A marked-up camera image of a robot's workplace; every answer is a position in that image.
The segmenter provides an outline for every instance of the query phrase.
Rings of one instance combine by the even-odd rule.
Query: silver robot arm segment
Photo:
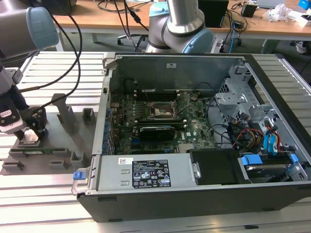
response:
[[[204,53],[213,41],[197,0],[167,0],[150,7],[146,52]]]
[[[41,121],[29,111],[25,98],[7,72],[2,59],[43,50],[58,43],[59,37],[49,12],[43,7],[27,7],[18,0],[0,0],[0,132],[14,133],[19,140],[30,127],[43,135],[45,111]]]

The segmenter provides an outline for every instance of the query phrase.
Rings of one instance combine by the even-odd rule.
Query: barcode sticker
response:
[[[132,164],[133,158],[119,158],[119,164]]]

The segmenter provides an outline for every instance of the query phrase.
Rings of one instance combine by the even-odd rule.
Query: motherboard chip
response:
[[[150,112],[155,117],[173,117],[175,108],[171,103],[154,103],[150,108]]]
[[[193,143],[184,143],[178,145],[179,153],[186,153],[187,150],[194,149]]]

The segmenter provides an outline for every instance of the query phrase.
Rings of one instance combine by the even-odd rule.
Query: warning label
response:
[[[167,160],[133,161],[134,188],[170,187],[170,171]]]

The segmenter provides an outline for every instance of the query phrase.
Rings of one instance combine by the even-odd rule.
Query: motherboard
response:
[[[196,92],[112,93],[113,154],[185,153],[216,147],[205,119],[207,99],[199,96]]]

